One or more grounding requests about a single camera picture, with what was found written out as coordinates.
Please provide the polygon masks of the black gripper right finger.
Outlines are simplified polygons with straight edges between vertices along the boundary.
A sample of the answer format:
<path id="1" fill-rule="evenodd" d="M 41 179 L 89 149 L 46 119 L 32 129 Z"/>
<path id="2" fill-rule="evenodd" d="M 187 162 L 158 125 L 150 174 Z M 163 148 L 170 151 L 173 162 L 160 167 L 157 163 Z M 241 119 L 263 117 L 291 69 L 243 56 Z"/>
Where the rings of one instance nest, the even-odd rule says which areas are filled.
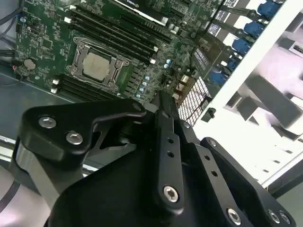
<path id="1" fill-rule="evenodd" d="M 199 140 L 177 112 L 175 99 L 165 108 L 180 138 L 185 174 L 187 227 L 294 227 L 291 214 L 215 139 Z"/>

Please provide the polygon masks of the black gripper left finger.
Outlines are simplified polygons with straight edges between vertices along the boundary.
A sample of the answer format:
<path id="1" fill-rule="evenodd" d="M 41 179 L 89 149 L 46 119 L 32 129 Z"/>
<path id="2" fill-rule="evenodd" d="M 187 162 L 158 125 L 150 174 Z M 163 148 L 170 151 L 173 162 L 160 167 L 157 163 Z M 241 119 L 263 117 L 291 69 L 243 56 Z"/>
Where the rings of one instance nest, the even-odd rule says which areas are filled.
<path id="1" fill-rule="evenodd" d="M 132 99 L 28 109 L 14 151 L 17 166 L 52 208 L 75 183 L 155 142 L 159 129 L 174 131 L 166 95 L 158 94 L 155 112 Z"/>

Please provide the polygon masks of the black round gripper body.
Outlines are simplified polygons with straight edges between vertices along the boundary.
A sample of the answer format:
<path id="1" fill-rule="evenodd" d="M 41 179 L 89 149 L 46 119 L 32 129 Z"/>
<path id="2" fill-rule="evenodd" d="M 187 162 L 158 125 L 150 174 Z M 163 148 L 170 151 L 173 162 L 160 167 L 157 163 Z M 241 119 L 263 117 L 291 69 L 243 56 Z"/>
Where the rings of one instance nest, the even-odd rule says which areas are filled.
<path id="1" fill-rule="evenodd" d="M 63 192 L 51 227 L 225 227 L 226 182 L 185 121 Z"/>

